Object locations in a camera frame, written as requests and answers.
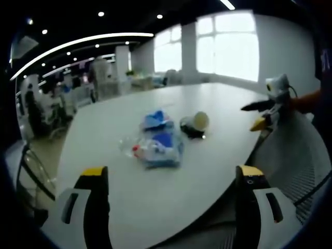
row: person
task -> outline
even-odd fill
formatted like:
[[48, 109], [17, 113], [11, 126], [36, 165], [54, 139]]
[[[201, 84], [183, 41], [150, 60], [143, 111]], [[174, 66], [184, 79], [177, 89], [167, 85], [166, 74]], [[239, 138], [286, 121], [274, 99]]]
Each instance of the person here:
[[101, 56], [98, 56], [90, 65], [90, 80], [94, 85], [95, 101], [98, 101], [100, 97], [100, 85], [104, 85], [107, 81], [108, 69], [107, 60]]
[[29, 123], [35, 137], [42, 136], [43, 134], [43, 124], [42, 124], [42, 114], [39, 107], [37, 106], [35, 96], [32, 90], [32, 84], [27, 87], [27, 92], [25, 94], [25, 105], [27, 107], [27, 112], [29, 115]]
[[301, 113], [314, 115], [312, 124], [321, 135], [332, 161], [332, 132], [330, 132], [332, 123], [332, 18], [328, 12], [329, 1], [293, 0], [293, 2], [304, 9], [312, 21], [316, 78], [321, 81], [321, 87], [313, 93], [291, 99], [290, 107]]

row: black cable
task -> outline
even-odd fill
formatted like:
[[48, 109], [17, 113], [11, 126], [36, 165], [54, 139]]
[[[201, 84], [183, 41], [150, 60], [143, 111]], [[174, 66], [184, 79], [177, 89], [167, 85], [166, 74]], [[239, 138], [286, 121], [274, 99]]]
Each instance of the black cable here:
[[39, 157], [37, 157], [36, 153], [35, 153], [33, 150], [31, 150], [31, 149], [29, 148], [28, 151], [31, 152], [31, 154], [34, 156], [34, 158], [35, 158], [35, 159], [38, 161], [38, 163], [43, 167], [43, 173], [44, 173], [44, 174], [46, 175], [46, 177], [50, 180], [51, 185], [52, 185], [53, 188], [55, 189], [56, 186], [55, 186], [55, 184], [51, 181], [51, 178], [50, 178], [49, 174], [47, 173], [47, 171], [45, 170], [45, 167], [44, 167], [42, 161], [39, 159]]
[[22, 167], [25, 169], [27, 174], [30, 176], [30, 178], [35, 182], [35, 184], [51, 199], [55, 200], [55, 196], [45, 187], [44, 184], [41, 183], [41, 181], [37, 178], [37, 176], [32, 172], [32, 170], [29, 168], [29, 166], [26, 164], [25, 161], [22, 161]]
[[306, 201], [309, 197], [311, 197], [314, 193], [316, 193], [325, 183], [326, 181], [329, 179], [329, 177], [332, 175], [332, 171], [330, 171], [325, 177], [324, 179], [317, 184], [317, 186], [315, 186], [313, 189], [311, 189], [307, 194], [305, 194], [303, 197], [301, 197], [300, 199], [298, 199], [297, 201], [294, 202], [295, 206], [298, 206], [299, 204], [303, 203], [304, 201]]
[[295, 94], [295, 97], [297, 97], [297, 92], [295, 91], [294, 87], [289, 86], [289, 88], [291, 88], [291, 89], [293, 90], [293, 92], [294, 92], [294, 94]]

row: oval table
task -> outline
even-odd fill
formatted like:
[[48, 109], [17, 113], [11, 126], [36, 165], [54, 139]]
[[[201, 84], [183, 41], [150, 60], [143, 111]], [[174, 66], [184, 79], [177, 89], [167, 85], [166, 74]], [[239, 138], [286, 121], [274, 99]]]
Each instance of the oval table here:
[[[224, 193], [244, 164], [259, 132], [249, 128], [258, 112], [242, 106], [264, 96], [220, 83], [176, 86], [129, 94], [80, 109], [60, 158], [57, 196], [72, 188], [86, 168], [108, 166], [109, 237], [114, 248], [147, 248], [177, 234]], [[135, 136], [144, 115], [162, 109], [175, 121], [204, 111], [204, 140], [184, 137], [177, 169], [147, 170], [125, 156], [119, 141]]]

